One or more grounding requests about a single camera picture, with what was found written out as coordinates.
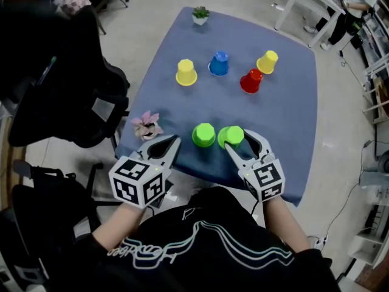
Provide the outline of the green plant in white pot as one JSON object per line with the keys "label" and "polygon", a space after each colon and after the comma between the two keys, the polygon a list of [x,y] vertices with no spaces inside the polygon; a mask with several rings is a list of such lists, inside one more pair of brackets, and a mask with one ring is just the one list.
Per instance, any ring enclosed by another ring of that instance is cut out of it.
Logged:
{"label": "green plant in white pot", "polygon": [[206,23],[206,21],[208,20],[209,16],[210,16],[210,12],[204,6],[195,7],[192,10],[193,22],[196,25],[199,25],[199,26],[204,25]]}

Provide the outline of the white shelf unit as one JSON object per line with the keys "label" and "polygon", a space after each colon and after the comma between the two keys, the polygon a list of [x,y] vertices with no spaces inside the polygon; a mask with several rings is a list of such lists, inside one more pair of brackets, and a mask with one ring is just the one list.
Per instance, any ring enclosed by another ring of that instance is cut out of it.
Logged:
{"label": "white shelf unit", "polygon": [[359,36],[367,61],[365,74],[370,79],[389,79],[389,4],[377,0],[374,10],[364,15],[363,20]]}

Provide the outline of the pink plant in white pot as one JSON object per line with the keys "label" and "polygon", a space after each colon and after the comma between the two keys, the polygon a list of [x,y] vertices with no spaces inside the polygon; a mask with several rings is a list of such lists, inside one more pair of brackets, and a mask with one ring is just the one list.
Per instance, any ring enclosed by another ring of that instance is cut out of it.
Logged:
{"label": "pink plant in white pot", "polygon": [[146,111],[142,116],[130,120],[134,134],[143,141],[152,140],[164,133],[158,121],[159,113],[152,114],[151,111]]}

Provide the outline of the grey floor fan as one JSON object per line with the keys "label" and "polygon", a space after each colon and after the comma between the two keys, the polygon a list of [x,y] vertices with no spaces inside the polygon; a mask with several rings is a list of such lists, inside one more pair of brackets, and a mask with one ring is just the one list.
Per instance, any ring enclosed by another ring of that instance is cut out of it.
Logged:
{"label": "grey floor fan", "polygon": [[362,168],[359,185],[363,189],[372,186],[389,188],[389,150],[377,161]]}

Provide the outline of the red paper cup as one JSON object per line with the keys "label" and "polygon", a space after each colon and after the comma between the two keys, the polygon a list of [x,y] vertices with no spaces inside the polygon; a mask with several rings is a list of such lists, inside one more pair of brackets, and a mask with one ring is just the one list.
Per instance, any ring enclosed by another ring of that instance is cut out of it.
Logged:
{"label": "red paper cup", "polygon": [[263,79],[263,73],[258,69],[251,69],[245,76],[240,80],[241,89],[248,93],[254,94],[258,92],[260,83]]}

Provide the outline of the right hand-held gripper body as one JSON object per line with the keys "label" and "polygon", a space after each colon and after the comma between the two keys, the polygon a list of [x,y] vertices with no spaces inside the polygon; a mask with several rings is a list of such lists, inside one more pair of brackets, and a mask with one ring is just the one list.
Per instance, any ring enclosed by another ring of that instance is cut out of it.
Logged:
{"label": "right hand-held gripper body", "polygon": [[260,161],[251,158],[250,164],[246,174],[238,175],[258,202],[268,201],[284,192],[285,176],[279,159]]}

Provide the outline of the blue tablecloth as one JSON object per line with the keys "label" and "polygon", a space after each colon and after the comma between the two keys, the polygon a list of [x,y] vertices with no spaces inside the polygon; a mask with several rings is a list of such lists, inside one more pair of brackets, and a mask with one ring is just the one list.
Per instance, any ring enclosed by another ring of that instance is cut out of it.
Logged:
{"label": "blue tablecloth", "polygon": [[[268,50],[278,61],[263,74],[258,92],[248,94],[240,80]],[[217,51],[229,56],[226,75],[210,73]],[[198,79],[191,86],[176,81],[177,64],[189,59]],[[195,146],[194,127],[210,123],[215,130],[237,125],[265,137],[286,177],[284,198],[298,205],[311,168],[317,123],[317,74],[313,51],[274,30],[222,13],[193,22],[183,8],[161,43],[131,105],[130,118],[159,113],[164,134],[181,137],[175,169],[223,186],[244,184],[225,150],[215,144]]]}

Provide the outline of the person's black printed shirt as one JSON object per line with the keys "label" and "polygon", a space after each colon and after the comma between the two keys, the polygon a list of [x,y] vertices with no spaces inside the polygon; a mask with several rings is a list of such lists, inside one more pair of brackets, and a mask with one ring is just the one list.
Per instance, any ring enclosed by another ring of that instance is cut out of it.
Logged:
{"label": "person's black printed shirt", "polygon": [[223,187],[147,220],[107,251],[66,254],[54,292],[341,292],[318,249],[295,252]]}

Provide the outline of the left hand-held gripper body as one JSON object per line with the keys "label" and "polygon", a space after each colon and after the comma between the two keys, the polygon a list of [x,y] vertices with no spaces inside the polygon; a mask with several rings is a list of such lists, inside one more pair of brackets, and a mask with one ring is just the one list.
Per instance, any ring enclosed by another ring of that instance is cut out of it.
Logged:
{"label": "left hand-held gripper body", "polygon": [[114,198],[137,208],[146,208],[164,198],[171,183],[172,152],[148,156],[145,150],[122,156],[109,171]]}

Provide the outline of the blue paper cup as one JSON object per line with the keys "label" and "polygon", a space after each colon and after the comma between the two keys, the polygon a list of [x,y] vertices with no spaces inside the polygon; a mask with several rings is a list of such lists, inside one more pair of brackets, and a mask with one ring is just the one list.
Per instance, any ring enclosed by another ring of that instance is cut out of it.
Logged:
{"label": "blue paper cup", "polygon": [[224,51],[217,51],[210,63],[208,69],[215,76],[226,75],[229,71],[229,56]]}

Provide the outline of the brown wooden board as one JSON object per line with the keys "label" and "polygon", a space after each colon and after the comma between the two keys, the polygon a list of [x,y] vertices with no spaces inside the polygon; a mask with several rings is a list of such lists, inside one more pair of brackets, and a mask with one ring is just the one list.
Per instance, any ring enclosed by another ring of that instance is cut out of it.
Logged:
{"label": "brown wooden board", "polygon": [[0,211],[12,205],[12,189],[22,183],[21,175],[13,171],[13,163],[16,160],[24,161],[25,158],[25,147],[12,147],[7,142],[3,143],[0,154]]}

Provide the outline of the person's right forearm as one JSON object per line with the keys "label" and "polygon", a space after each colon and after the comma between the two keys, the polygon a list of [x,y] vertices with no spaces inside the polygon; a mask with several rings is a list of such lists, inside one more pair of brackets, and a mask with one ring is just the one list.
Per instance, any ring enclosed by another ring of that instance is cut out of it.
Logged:
{"label": "person's right forearm", "polygon": [[311,249],[307,236],[281,196],[265,201],[263,213],[266,228],[281,238],[295,252]]}

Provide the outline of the white low shelf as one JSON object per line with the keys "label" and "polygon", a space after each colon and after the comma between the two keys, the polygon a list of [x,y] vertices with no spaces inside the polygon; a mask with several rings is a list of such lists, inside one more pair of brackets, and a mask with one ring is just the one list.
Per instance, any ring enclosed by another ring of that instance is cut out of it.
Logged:
{"label": "white low shelf", "polygon": [[377,267],[389,252],[389,227],[366,228],[354,236],[348,255],[372,268]]}

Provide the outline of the yellow paper cup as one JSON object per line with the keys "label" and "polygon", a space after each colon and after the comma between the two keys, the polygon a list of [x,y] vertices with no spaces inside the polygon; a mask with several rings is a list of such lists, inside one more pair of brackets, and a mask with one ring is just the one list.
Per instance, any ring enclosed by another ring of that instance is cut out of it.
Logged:
{"label": "yellow paper cup", "polygon": [[198,79],[194,64],[189,59],[183,59],[177,64],[176,81],[181,86],[191,86]]}
{"label": "yellow paper cup", "polygon": [[257,59],[256,66],[263,74],[271,74],[278,61],[278,55],[272,50],[268,50],[262,57]]}

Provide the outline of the green paper cup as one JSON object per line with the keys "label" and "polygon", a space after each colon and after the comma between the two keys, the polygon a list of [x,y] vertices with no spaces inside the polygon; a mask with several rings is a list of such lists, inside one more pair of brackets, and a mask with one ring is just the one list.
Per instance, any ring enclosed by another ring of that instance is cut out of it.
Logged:
{"label": "green paper cup", "polygon": [[244,139],[244,130],[239,126],[227,126],[218,133],[218,144],[225,149],[225,143],[237,148]]}
{"label": "green paper cup", "polygon": [[215,129],[210,123],[200,123],[193,129],[191,138],[198,147],[210,147],[216,139]]}

